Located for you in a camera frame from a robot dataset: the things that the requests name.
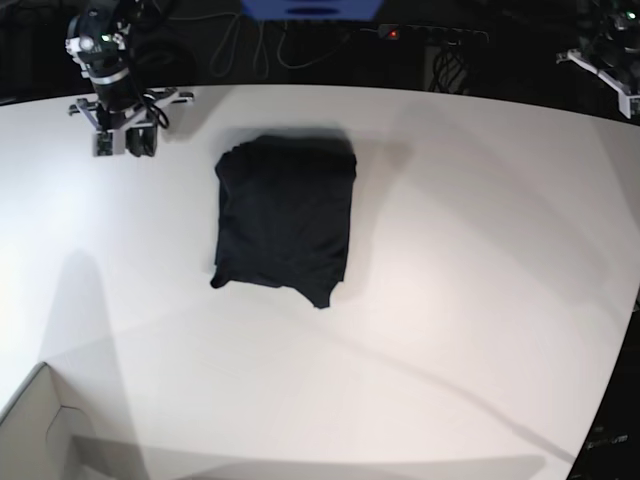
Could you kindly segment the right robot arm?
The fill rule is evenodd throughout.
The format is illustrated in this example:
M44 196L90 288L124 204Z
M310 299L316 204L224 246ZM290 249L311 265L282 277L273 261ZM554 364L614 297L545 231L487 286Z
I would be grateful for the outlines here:
M193 93L177 87L145 88L136 72L130 37L159 26L171 8L158 10L152 1L89 1L70 21L66 52L96 98L75 100L68 114L91 124L95 157L153 157L158 131L170 127L165 109L194 102Z

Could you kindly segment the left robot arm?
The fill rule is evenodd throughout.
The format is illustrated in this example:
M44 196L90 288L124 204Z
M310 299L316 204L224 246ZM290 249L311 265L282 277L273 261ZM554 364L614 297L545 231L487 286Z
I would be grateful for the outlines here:
M578 1L578 46L556 56L593 74L614 90L627 118L639 113L639 3Z

